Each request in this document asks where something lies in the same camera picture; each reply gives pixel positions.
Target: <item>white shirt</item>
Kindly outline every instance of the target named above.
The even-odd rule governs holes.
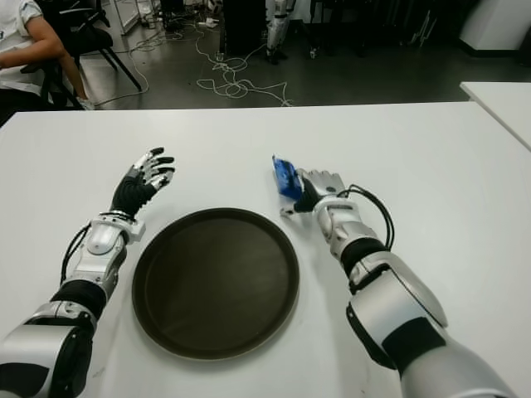
[[[34,43],[26,30],[27,22],[42,15],[33,0],[0,0],[0,54],[28,47]],[[20,90],[41,94],[44,74],[23,74],[24,66],[0,70],[0,89]]]

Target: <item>robotic arm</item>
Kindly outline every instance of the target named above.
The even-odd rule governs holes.
[[[363,224],[338,174],[298,171],[304,193],[284,216],[312,211],[345,272],[347,319],[378,364],[398,370],[406,398],[515,398],[477,355],[451,339],[435,295]]]
[[[125,247],[144,233],[144,223],[135,216],[175,171],[167,166],[173,158],[162,153],[163,148],[153,149],[128,170],[110,210],[72,241],[57,293],[0,342],[0,397],[73,398],[85,388],[92,337],[118,283]],[[78,247],[79,262],[66,278],[68,260]]]

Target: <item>black cable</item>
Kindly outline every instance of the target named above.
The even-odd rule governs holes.
[[[63,257],[63,262],[61,266],[61,282],[59,285],[61,285],[65,279],[66,279],[66,268],[68,267],[68,263],[70,262],[70,258],[72,255],[76,252],[76,250],[80,247],[81,242],[85,239],[85,236],[87,232],[89,231],[90,223],[88,223],[86,226],[80,229],[80,231],[74,236],[74,238],[71,240],[70,244],[68,245],[68,249],[66,249],[65,256]]]
[[[391,214],[389,213],[387,208],[376,197],[376,195],[372,194],[370,191],[366,190],[365,188],[361,188],[360,186],[356,184],[351,184],[348,187],[348,189],[345,189],[341,191],[340,193],[338,193],[338,197],[348,197],[351,193],[357,193],[358,195],[361,195],[362,197],[367,198],[382,213],[383,219],[385,220],[386,230],[387,230],[385,246],[388,250],[391,250],[392,245],[394,244],[394,241],[395,241],[395,226],[392,222]]]

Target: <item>person's arm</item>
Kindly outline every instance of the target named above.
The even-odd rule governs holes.
[[[56,31],[43,17],[30,19],[25,28],[35,43],[26,48],[0,54],[0,69],[56,59],[77,95],[86,100],[87,96],[80,72]]]
[[[68,54],[61,39],[43,17],[30,19],[26,24],[26,29],[35,43],[0,54],[0,69],[58,59]]]

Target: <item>white table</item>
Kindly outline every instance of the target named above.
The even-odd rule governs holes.
[[[439,297],[450,333],[521,396],[531,391],[531,157],[473,102],[17,115],[0,133],[0,338],[51,297],[73,234],[159,145],[178,172],[139,215],[145,239],[129,250],[101,319],[85,396],[399,396],[397,375],[368,359],[345,320],[346,279],[317,226],[280,218],[273,153],[378,194],[396,224],[396,253]],[[382,236],[378,211],[359,203]],[[192,362],[145,336],[131,278],[167,224],[216,206],[256,211],[285,231],[300,260],[300,299],[262,348]]]
[[[531,83],[465,81],[460,87],[531,151]]]

